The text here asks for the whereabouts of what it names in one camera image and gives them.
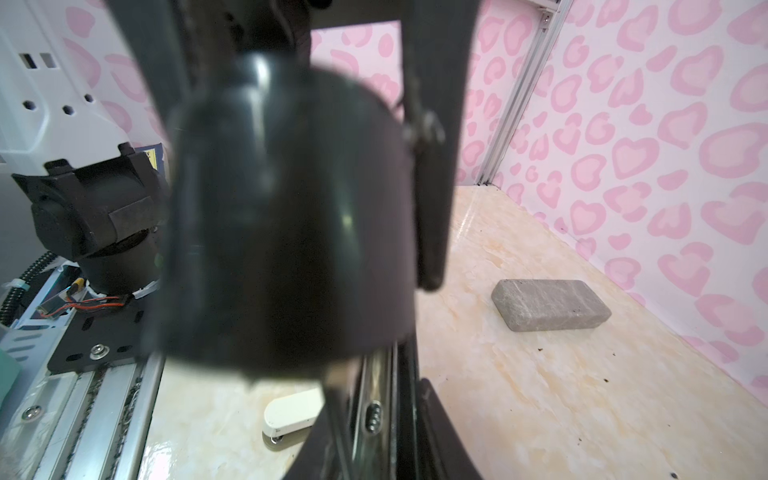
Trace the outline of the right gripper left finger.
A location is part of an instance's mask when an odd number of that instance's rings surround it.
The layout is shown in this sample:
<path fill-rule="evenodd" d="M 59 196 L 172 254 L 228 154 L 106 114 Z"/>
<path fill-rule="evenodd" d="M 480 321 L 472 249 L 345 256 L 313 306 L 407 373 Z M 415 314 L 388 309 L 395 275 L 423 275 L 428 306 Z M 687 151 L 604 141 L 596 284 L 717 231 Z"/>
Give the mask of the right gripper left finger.
<path fill-rule="evenodd" d="M 290 479 L 358 479 L 348 396 L 323 389 L 325 404 L 288 472 Z"/>

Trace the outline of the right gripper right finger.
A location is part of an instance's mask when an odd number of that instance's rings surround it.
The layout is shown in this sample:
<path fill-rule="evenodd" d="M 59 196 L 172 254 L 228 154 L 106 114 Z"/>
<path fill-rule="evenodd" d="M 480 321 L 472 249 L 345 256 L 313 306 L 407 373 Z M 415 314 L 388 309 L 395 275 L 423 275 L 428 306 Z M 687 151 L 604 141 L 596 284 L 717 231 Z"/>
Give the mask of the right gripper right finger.
<path fill-rule="evenodd" d="M 431 382 L 417 387 L 417 444 L 422 479 L 480 480 Z"/>

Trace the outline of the black stapler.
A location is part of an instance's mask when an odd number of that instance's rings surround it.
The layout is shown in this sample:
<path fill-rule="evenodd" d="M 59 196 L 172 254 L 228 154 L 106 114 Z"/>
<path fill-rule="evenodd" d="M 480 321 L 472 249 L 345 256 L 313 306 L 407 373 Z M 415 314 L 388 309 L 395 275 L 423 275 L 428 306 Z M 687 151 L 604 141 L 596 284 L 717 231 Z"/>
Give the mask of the black stapler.
<path fill-rule="evenodd" d="M 144 350 L 348 396 L 358 479 L 422 479 L 475 1 L 112 1 L 175 153 Z"/>

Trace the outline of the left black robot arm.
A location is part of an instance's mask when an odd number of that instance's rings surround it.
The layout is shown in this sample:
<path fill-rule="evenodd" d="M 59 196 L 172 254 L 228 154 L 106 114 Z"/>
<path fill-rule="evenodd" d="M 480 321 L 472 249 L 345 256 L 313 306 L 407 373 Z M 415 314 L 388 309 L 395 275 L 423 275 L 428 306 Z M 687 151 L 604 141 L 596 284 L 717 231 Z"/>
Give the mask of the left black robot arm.
<path fill-rule="evenodd" d="M 91 288 L 130 295 L 158 278 L 164 133 L 102 1 L 1 5 L 1 159 L 40 243 Z"/>

